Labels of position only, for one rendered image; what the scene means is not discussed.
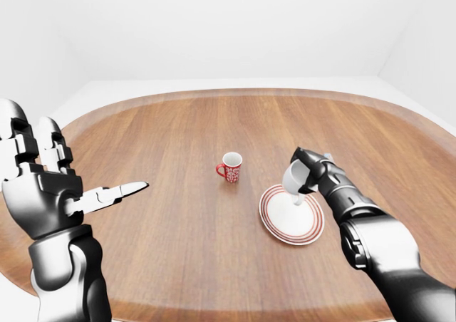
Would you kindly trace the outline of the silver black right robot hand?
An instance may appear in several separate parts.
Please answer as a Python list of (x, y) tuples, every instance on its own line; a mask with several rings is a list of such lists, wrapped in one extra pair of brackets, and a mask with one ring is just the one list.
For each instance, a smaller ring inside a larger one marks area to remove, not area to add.
[(290, 162), (295, 160), (305, 167), (304, 179), (298, 184), (300, 194), (319, 191), (322, 196), (329, 198), (336, 191), (356, 188), (345, 171), (323, 155), (297, 147)]

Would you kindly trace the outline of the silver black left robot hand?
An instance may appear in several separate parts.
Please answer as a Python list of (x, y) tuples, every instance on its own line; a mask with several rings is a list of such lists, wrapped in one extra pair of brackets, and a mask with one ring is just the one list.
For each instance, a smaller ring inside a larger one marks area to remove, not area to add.
[(0, 185), (14, 221), (33, 239), (80, 225), (83, 217), (148, 186), (145, 181), (85, 191), (57, 123), (39, 120), (34, 135), (12, 100), (0, 98)]

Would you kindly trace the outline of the white mug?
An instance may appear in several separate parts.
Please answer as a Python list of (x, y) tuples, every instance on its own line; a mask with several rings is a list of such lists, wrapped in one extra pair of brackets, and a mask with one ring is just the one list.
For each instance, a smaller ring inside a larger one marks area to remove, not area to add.
[(310, 169), (299, 159), (294, 160), (284, 173), (281, 185), (296, 206), (304, 202), (305, 194), (299, 193), (299, 189), (306, 184), (309, 174)]

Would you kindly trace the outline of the white plate with red rings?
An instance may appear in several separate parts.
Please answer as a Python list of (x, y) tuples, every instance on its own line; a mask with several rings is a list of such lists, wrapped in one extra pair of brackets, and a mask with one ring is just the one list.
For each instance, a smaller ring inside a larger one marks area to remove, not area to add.
[(325, 227), (323, 210), (313, 196), (305, 195), (303, 202), (295, 205), (292, 196), (280, 184), (262, 194), (259, 216), (274, 237), (295, 246), (315, 242)]

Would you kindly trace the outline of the red patterned mug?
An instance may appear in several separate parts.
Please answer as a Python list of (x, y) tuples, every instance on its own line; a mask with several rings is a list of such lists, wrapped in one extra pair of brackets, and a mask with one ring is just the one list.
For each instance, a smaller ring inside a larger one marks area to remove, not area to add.
[(223, 156), (222, 162), (216, 166), (215, 170), (229, 183), (235, 183), (239, 180), (242, 162), (242, 156), (238, 152), (228, 152)]

